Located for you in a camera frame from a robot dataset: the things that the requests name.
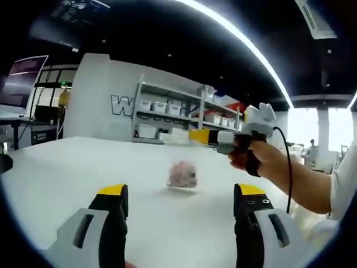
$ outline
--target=metal shelving unit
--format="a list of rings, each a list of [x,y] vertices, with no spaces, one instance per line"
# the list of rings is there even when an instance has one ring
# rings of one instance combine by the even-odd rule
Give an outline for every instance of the metal shelving unit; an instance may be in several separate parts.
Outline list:
[[[207,101],[206,100],[206,92],[207,92],[206,85],[202,85],[201,87],[197,88],[196,89],[197,95],[194,95],[194,94],[191,94],[188,92],[182,92],[182,91],[179,91],[179,90],[176,90],[173,88],[168,88],[165,86],[160,86],[157,84],[145,82],[144,75],[142,75],[142,77],[138,83],[135,101],[134,101],[134,111],[133,111],[133,117],[132,117],[132,136],[134,137],[136,125],[138,122],[138,120],[137,120],[138,115],[152,116],[152,117],[156,117],[156,118],[161,117],[161,118],[175,119],[178,121],[182,121],[185,123],[184,124],[185,129],[188,129],[189,125],[196,124],[198,129],[214,128],[214,129],[221,129],[221,130],[237,131],[239,129],[239,117],[242,114],[239,111],[234,111],[227,107],[221,106],[219,104]],[[142,111],[140,109],[141,93],[149,93],[152,95],[167,97],[167,98],[185,102],[186,107],[187,107],[185,110],[185,116],[173,116],[171,114],[158,113],[155,111]],[[189,117],[192,104],[197,104],[199,106],[199,116],[198,117],[194,117],[194,118]],[[205,122],[204,121],[205,108],[212,109],[214,111],[223,113],[230,117],[235,117],[235,120],[237,122],[236,128],[233,129],[233,128],[229,128],[229,127],[215,125],[211,122]],[[133,138],[133,142],[164,144],[164,142],[159,139],[136,138],[136,137]]]

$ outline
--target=small packaged item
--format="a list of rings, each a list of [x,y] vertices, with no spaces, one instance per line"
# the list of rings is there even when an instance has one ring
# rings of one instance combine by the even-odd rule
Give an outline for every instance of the small packaged item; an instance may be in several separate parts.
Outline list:
[[[187,161],[174,163],[170,169],[167,186],[179,188],[197,187],[196,167]]]

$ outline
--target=person's arm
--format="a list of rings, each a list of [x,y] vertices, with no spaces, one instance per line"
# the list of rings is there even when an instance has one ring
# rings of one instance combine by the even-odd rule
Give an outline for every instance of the person's arm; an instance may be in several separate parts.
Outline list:
[[[289,192],[288,159],[274,146],[253,141],[250,150],[261,161],[258,174],[269,179],[286,194]],[[231,154],[231,164],[239,169],[244,169],[246,156]],[[330,188],[331,180],[326,174],[312,171],[307,167],[291,161],[292,165],[292,198],[303,207],[315,213],[331,212]]]

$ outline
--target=white shelf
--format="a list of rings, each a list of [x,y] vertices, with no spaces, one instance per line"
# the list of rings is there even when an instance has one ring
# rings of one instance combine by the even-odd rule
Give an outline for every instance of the white shelf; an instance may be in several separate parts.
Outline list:
[[[201,96],[197,96],[197,95],[179,91],[179,90],[176,90],[173,88],[163,87],[161,85],[155,85],[155,84],[146,83],[146,82],[142,83],[141,92],[142,93],[151,93],[154,95],[159,95],[159,96],[164,96],[164,97],[170,97],[172,99],[178,99],[181,101],[191,100],[191,101],[198,102],[201,100]]]
[[[157,138],[133,138],[132,141],[136,143],[150,143],[150,144],[159,144],[159,145],[164,144],[163,141]]]
[[[216,125],[216,124],[213,124],[213,123],[207,122],[207,121],[204,121],[204,122],[203,122],[203,125],[204,125],[204,126],[210,126],[210,127],[219,128],[219,129],[222,129],[222,130],[233,130],[233,131],[237,131],[235,128],[224,127],[224,126]]]
[[[197,122],[198,118],[190,118],[190,117],[184,117],[184,116],[173,116],[168,113],[158,113],[154,111],[137,111],[138,114],[146,114],[146,115],[152,115],[152,116],[159,116],[162,118],[170,118],[170,119],[177,119],[177,120],[182,120],[182,121],[189,121],[189,122]]]
[[[236,116],[237,115],[237,111],[234,111],[232,109],[229,109],[227,107],[221,106],[219,104],[213,103],[213,102],[209,102],[209,101],[205,101],[205,106],[207,108],[211,108],[216,110],[217,112],[222,112],[222,113],[229,113],[231,115]]]

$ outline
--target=black ceiling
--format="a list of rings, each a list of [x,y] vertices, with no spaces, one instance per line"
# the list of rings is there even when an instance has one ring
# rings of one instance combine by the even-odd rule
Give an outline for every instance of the black ceiling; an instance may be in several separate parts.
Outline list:
[[[314,40],[294,0],[197,1],[227,18],[255,44],[290,96],[313,96],[313,100],[293,100],[296,106],[349,104],[346,97],[328,100],[328,96],[355,93],[351,44],[341,38]],[[70,1],[58,1],[60,9],[46,10],[33,24],[31,35],[62,45],[32,38],[18,58],[48,53],[50,64],[69,64],[79,63],[85,52],[107,53],[114,60],[210,84],[246,104],[272,101],[276,109],[288,107],[276,82],[252,52],[191,7],[174,0],[102,0],[110,9],[97,6],[84,13],[77,8],[73,15],[61,2]],[[72,52],[69,45],[80,47],[79,52]]]

